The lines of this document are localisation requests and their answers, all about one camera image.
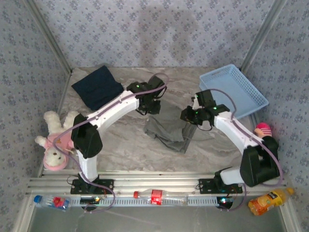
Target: bottle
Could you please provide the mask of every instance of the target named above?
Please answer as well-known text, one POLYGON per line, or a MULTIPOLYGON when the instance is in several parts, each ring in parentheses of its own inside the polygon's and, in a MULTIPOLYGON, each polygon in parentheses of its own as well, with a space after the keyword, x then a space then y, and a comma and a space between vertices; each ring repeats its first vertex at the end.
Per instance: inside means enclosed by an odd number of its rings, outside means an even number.
POLYGON ((147 203, 156 205, 188 205, 188 195, 184 192, 148 189, 143 192, 135 191, 134 198, 142 198, 147 203))
POLYGON ((66 211, 70 206, 70 200, 63 197, 37 195, 33 201, 37 207, 49 207, 62 211, 66 211))
POLYGON ((291 195, 294 194, 293 188, 275 189, 270 193, 249 201, 248 207, 254 215, 262 215, 275 206, 284 204, 291 195))

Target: gray cloth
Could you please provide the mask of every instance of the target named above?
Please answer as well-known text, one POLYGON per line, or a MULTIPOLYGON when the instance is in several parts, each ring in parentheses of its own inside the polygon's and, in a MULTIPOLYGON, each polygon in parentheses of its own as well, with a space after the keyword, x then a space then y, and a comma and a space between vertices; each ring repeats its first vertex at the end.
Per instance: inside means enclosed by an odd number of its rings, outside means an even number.
POLYGON ((197 127, 181 120, 181 112, 178 106, 162 100, 160 113, 149 115, 145 133, 159 139, 166 147, 185 153, 197 127))

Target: blue plastic basket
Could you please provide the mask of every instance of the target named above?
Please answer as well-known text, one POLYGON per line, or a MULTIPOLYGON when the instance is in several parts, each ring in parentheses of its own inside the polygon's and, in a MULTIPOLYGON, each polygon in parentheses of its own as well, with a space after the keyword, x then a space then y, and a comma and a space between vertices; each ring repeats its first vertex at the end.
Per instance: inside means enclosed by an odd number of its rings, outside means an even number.
MULTIPOLYGON (((201 90, 217 88, 226 92, 235 102, 237 111, 235 117, 240 119, 267 106, 267 99, 252 85, 252 83, 239 71, 229 64, 222 68, 201 75, 199 87, 201 90)), ((235 109, 231 101, 222 93, 212 91, 216 103, 226 105, 231 112, 235 109)))

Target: red label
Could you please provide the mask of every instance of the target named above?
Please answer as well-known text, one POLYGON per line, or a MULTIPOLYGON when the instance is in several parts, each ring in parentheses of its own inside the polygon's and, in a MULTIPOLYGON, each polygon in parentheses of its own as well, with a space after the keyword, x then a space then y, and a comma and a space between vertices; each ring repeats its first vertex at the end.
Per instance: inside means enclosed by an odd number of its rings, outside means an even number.
POLYGON ((151 193, 151 204, 162 204, 162 190, 153 190, 151 193))
POLYGON ((61 197, 54 197, 53 203, 55 207, 62 207, 64 204, 65 199, 61 197))

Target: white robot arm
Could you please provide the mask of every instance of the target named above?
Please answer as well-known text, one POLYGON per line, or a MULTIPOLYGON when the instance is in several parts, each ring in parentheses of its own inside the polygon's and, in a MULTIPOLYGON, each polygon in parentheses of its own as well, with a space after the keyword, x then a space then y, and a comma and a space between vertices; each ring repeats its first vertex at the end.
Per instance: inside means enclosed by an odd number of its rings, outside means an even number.
POLYGON ((163 96, 166 90, 164 85, 164 82, 157 76, 153 76, 148 83, 134 82, 121 95, 96 112, 86 117, 78 115, 75 118, 74 125, 93 118, 84 125, 73 129, 71 136, 82 172, 90 182, 95 182, 98 179, 97 154, 103 147, 98 129, 105 131, 111 124, 133 110, 142 115, 146 113, 158 114, 160 111, 158 99, 163 96))
MULTIPOLYGON (((135 96, 129 97, 122 101, 122 99, 126 96, 133 95, 131 91, 124 91, 119 97, 115 98, 113 101, 103 106, 99 110, 95 111, 92 114, 89 114, 87 117, 92 118, 96 117, 99 113, 103 112, 109 106, 113 105, 115 102, 120 101, 121 103, 117 104, 110 110, 106 111, 100 117, 98 116, 95 120, 90 121, 92 126, 95 126, 97 129, 100 128, 101 131, 105 131, 111 124, 116 122, 122 116, 127 113, 137 110, 140 105, 139 99, 135 96)), ((94 181, 98 177, 97 172, 97 155, 91 158, 85 158, 83 153, 78 149, 77 150, 79 163, 82 168, 83 173, 87 177, 88 180, 94 181)))
POLYGON ((216 104, 210 90, 196 93, 192 100, 193 107, 188 106, 183 110, 181 119, 195 125, 202 125, 203 121, 209 121, 212 126, 221 130, 242 154, 239 167, 223 169, 215 174, 214 180, 218 188, 239 183, 253 187, 279 176, 275 161, 257 143, 265 145, 278 159, 279 146, 274 138, 270 136, 259 138, 237 119, 232 119, 232 113, 225 105, 216 104))

